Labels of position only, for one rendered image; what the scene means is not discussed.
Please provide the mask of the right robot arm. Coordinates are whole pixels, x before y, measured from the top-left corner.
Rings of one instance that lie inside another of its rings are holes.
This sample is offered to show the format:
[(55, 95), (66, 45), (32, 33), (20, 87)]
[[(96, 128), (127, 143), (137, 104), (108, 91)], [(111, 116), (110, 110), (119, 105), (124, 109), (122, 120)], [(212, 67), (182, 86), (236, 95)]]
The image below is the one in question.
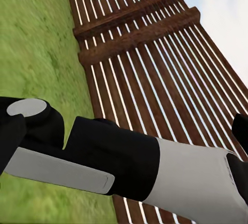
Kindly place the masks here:
[(0, 119), (22, 114), (27, 133), (3, 172), (120, 195), (196, 224), (248, 224), (248, 162), (238, 153), (153, 137), (77, 116), (64, 150), (64, 120), (42, 99), (0, 97)]

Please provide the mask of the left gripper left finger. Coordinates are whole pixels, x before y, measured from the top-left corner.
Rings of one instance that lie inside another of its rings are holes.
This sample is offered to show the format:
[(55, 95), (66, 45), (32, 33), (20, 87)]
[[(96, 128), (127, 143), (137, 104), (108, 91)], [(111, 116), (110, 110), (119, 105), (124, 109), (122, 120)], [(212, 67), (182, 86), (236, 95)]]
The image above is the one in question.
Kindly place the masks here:
[(0, 119), (0, 175), (27, 133), (22, 114)]

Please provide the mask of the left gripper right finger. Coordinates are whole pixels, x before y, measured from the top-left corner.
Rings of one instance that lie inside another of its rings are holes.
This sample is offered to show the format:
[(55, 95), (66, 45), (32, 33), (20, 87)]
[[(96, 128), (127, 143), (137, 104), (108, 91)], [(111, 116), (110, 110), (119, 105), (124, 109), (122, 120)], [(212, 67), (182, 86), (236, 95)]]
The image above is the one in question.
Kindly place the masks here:
[(237, 113), (231, 131), (248, 156), (248, 115)]

